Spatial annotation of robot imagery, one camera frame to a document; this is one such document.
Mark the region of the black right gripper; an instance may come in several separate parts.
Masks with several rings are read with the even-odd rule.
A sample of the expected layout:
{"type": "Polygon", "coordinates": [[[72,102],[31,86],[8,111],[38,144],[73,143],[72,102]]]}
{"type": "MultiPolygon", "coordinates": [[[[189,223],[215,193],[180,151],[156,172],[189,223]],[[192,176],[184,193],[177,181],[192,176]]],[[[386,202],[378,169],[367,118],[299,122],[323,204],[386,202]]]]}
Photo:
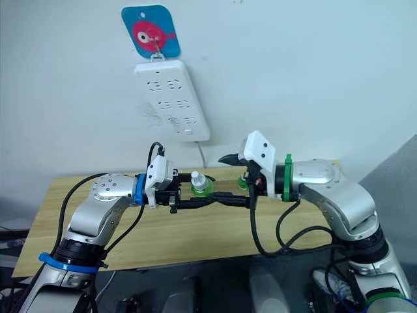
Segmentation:
{"type": "MultiPolygon", "coordinates": [[[[271,179],[271,144],[266,138],[246,138],[239,153],[228,154],[218,159],[229,166],[245,166],[248,179],[255,183],[258,195],[268,195],[268,179],[271,179]]],[[[231,192],[213,192],[212,199],[231,207],[249,207],[250,197],[231,192]]]]}

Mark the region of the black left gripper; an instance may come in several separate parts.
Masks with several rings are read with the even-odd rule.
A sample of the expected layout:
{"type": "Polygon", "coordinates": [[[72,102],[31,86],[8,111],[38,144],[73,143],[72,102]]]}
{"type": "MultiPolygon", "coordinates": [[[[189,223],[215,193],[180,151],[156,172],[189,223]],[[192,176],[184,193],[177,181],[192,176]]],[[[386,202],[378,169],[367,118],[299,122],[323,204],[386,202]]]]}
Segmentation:
{"type": "Polygon", "coordinates": [[[180,200],[180,184],[191,183],[193,185],[208,184],[215,179],[209,175],[198,173],[194,177],[191,173],[178,173],[173,170],[173,177],[170,181],[164,181],[156,187],[155,199],[157,205],[169,208],[171,214],[176,214],[178,209],[198,209],[214,203],[216,200],[211,197],[194,197],[189,200],[180,200]]]}

